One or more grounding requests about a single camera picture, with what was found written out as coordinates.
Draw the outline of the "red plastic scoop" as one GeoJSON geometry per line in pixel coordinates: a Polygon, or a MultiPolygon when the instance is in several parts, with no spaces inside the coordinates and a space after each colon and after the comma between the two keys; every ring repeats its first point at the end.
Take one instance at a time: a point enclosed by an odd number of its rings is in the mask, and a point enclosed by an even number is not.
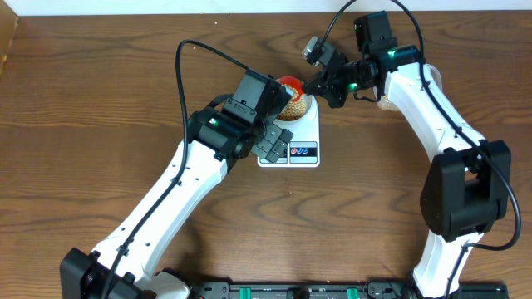
{"type": "Polygon", "coordinates": [[[303,83],[299,79],[293,76],[282,76],[278,78],[278,82],[284,85],[285,87],[288,87],[289,89],[290,89],[290,86],[296,88],[301,96],[304,94],[303,83]]]}

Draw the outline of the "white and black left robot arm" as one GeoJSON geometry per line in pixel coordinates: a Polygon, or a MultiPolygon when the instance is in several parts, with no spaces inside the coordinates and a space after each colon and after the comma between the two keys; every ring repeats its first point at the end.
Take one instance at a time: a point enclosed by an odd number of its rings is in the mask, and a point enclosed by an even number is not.
{"type": "Polygon", "coordinates": [[[193,113],[170,164],[126,220],[90,253],[73,248],[63,258],[62,297],[189,297],[186,282],[155,269],[197,204],[237,160],[254,153],[274,162],[285,151],[293,133],[274,120],[212,107],[193,113]]]}

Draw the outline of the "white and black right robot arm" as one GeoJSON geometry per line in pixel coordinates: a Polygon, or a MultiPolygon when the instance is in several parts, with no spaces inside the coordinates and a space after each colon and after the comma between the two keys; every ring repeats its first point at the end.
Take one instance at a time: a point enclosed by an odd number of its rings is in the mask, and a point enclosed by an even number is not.
{"type": "Polygon", "coordinates": [[[482,237],[515,205],[510,186],[511,153],[505,142],[488,141],[444,95],[426,63],[423,45],[400,45],[387,13],[354,23],[360,58],[349,61],[326,37],[313,37],[304,60],[319,67],[303,90],[342,107],[348,96],[372,90],[373,101],[400,111],[421,142],[431,166],[420,206],[429,229],[421,260],[400,298],[482,298],[495,287],[468,289],[459,277],[482,237]]]}

